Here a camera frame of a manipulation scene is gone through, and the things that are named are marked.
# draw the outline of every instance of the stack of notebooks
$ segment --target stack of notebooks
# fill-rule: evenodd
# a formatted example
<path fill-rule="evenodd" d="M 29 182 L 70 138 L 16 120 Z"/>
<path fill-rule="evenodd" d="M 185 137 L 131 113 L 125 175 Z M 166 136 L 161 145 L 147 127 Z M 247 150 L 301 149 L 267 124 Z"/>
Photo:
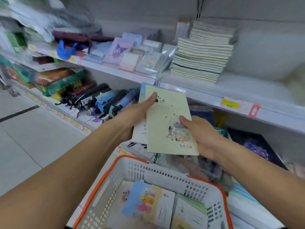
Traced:
<path fill-rule="evenodd" d="M 179 38 L 171 73 L 215 83 L 232 55 L 235 29 L 194 21 L 189 39 Z"/>

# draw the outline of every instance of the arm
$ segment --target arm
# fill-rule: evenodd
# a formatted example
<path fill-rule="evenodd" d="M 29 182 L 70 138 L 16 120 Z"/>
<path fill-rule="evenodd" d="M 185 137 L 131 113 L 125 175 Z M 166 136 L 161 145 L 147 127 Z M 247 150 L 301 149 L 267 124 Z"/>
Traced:
<path fill-rule="evenodd" d="M 304 179 L 224 138 L 205 119 L 179 119 L 197 140 L 201 155 L 221 165 L 286 227 L 305 226 Z"/>
<path fill-rule="evenodd" d="M 67 153 L 0 197 L 3 228 L 63 229 L 103 165 L 132 127 L 145 117 L 156 94 L 105 122 Z"/>

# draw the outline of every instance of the yellow price label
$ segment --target yellow price label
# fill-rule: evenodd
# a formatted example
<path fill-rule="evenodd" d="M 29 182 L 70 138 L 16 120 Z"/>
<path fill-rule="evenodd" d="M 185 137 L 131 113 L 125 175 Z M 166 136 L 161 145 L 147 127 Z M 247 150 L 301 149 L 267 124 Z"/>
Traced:
<path fill-rule="evenodd" d="M 238 109 L 240 103 L 237 103 L 237 102 L 234 102 L 234 101 L 231 101 L 231 100 L 227 100 L 227 99 L 223 99 L 222 102 L 221 102 L 221 105 L 224 105 L 224 106 L 227 106 L 227 107 L 230 107 L 230 108 Z"/>
<path fill-rule="evenodd" d="M 32 51 L 36 51 L 36 50 L 35 50 L 35 47 L 34 47 L 32 44 L 30 44 L 30 49 L 31 49 Z"/>
<path fill-rule="evenodd" d="M 75 58 L 73 58 L 72 56 L 70 57 L 69 61 L 71 61 L 71 62 L 76 62 L 76 61 L 75 61 Z"/>

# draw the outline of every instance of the hand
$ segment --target hand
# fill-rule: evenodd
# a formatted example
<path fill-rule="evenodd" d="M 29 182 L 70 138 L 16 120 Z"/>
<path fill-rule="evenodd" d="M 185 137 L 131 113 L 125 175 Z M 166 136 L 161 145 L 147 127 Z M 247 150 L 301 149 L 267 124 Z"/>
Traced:
<path fill-rule="evenodd" d="M 124 128 L 121 134 L 122 142 L 132 138 L 133 127 L 146 119 L 146 112 L 155 103 L 156 99 L 157 93 L 154 92 L 146 101 L 128 106 L 114 118 Z"/>
<path fill-rule="evenodd" d="M 226 139 L 206 120 L 197 116 L 192 116 L 189 121 L 184 116 L 179 117 L 180 122 L 187 127 L 193 138 L 197 141 L 198 152 L 205 158 L 219 161 L 217 146 Z"/>

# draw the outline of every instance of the person's left hand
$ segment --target person's left hand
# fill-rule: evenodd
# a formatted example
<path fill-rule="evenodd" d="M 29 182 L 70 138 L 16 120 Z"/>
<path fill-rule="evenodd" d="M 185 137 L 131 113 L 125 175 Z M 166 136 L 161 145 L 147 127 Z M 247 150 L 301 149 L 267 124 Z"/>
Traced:
<path fill-rule="evenodd" d="M 155 103 L 156 99 L 157 93 L 154 92 L 146 101 L 128 106 L 114 118 L 124 129 L 120 135 L 122 142 L 132 138 L 133 127 L 146 118 L 147 110 Z"/>

